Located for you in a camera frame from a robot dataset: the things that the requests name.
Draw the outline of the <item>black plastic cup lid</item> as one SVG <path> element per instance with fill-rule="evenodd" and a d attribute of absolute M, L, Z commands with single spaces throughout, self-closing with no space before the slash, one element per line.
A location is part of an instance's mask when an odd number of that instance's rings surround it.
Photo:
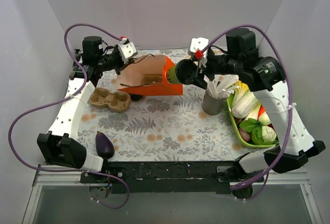
<path fill-rule="evenodd" d="M 182 69 L 180 67 L 180 61 L 176 65 L 176 74 L 178 79 L 182 84 L 187 85 L 187 79 L 192 74 L 195 73 L 196 69 Z"/>

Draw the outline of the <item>green paper cup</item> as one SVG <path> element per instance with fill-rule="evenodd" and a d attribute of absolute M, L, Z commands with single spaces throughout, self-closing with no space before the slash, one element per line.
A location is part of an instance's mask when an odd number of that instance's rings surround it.
<path fill-rule="evenodd" d="M 169 68 L 165 73 L 166 80 L 169 84 L 180 84 L 180 80 L 176 74 L 176 66 Z"/>

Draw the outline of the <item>orange paper bag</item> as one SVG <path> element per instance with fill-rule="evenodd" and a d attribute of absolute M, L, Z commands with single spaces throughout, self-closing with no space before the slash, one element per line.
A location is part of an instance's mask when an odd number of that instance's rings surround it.
<path fill-rule="evenodd" d="M 116 88 L 142 96 L 183 95 L 182 84 L 170 84 L 166 79 L 166 72 L 173 66 L 166 55 L 140 56 L 117 76 Z"/>

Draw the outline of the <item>brown cardboard cup carrier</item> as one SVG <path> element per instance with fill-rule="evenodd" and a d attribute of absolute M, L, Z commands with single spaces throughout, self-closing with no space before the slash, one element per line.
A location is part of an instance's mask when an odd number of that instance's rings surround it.
<path fill-rule="evenodd" d="M 162 83 L 162 75 L 148 74 L 144 75 L 141 79 L 141 85 L 152 85 Z"/>

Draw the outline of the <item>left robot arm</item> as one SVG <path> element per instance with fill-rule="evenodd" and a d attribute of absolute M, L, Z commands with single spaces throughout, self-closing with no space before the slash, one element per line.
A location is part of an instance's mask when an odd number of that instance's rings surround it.
<path fill-rule="evenodd" d="M 78 130 L 85 107 L 103 72 L 120 73 L 128 62 L 121 49 L 122 43 L 103 47 L 99 36 L 83 39 L 82 53 L 76 54 L 69 76 L 65 101 L 47 133 L 39 134 L 37 145 L 48 164 L 92 171 L 100 183 L 109 179 L 110 171 L 103 166 L 102 157 L 93 155 L 81 145 Z"/>

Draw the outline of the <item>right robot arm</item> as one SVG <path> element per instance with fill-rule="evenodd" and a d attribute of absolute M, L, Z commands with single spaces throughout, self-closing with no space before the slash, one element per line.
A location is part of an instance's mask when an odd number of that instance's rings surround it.
<path fill-rule="evenodd" d="M 275 51 L 275 57 L 260 56 L 254 30 L 260 29 L 238 25 L 224 31 L 197 50 L 192 59 L 181 60 L 174 71 L 180 83 L 202 89 L 207 87 L 206 76 L 237 75 L 265 108 L 279 143 L 233 162 L 228 172 L 242 182 L 256 171 L 285 173 L 299 169 L 325 150 L 325 143 L 309 134 L 294 106 L 292 86 L 279 53 Z"/>

